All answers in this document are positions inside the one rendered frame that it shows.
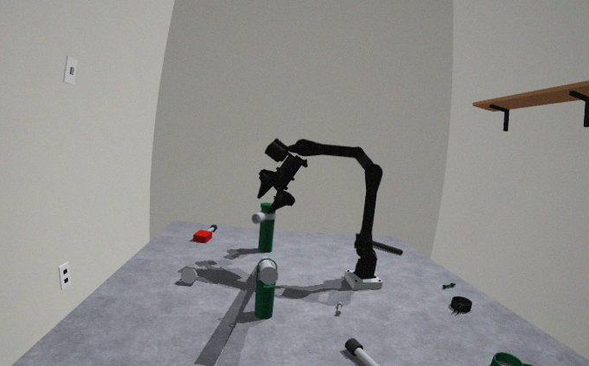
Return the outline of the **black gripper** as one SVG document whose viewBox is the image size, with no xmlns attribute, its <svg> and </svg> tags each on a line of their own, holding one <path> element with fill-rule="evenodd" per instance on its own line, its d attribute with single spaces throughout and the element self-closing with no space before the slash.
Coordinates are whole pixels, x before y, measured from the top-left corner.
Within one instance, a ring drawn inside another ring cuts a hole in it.
<svg viewBox="0 0 589 366">
<path fill-rule="evenodd" d="M 287 172 L 282 166 L 276 167 L 276 170 L 278 171 L 277 174 L 282 174 L 282 181 L 279 187 L 277 189 L 275 188 L 277 193 L 276 196 L 274 196 L 274 202 L 267 211 L 268 214 L 272 213 L 273 211 L 281 207 L 292 206 L 295 203 L 295 198 L 292 196 L 292 194 L 284 191 L 288 190 L 287 185 L 290 182 L 290 180 L 295 180 L 294 175 Z M 257 195 L 257 199 L 260 199 L 271 187 L 272 186 L 261 184 L 260 190 Z"/>
</svg>

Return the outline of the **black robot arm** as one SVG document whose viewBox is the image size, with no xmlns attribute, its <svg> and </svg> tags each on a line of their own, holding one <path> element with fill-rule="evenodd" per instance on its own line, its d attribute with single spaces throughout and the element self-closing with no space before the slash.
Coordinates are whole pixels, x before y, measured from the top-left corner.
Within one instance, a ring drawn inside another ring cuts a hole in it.
<svg viewBox="0 0 589 366">
<path fill-rule="evenodd" d="M 355 249 L 361 256 L 355 265 L 356 276 L 360 279 L 376 278 L 376 252 L 373 249 L 372 229 L 376 209 L 376 195 L 381 184 L 383 170 L 379 165 L 374 164 L 369 156 L 359 146 L 330 146 L 318 143 L 309 139 L 299 139 L 295 144 L 286 146 L 279 139 L 272 141 L 266 148 L 265 154 L 276 162 L 285 161 L 281 165 L 287 172 L 295 175 L 301 166 L 308 167 L 307 159 L 301 156 L 334 155 L 354 158 L 365 170 L 366 197 L 364 204 L 362 230 L 356 234 Z M 287 157 L 287 158 L 286 158 Z M 282 174 L 278 171 L 261 170 L 259 179 L 261 184 L 278 188 L 282 181 Z"/>
</svg>

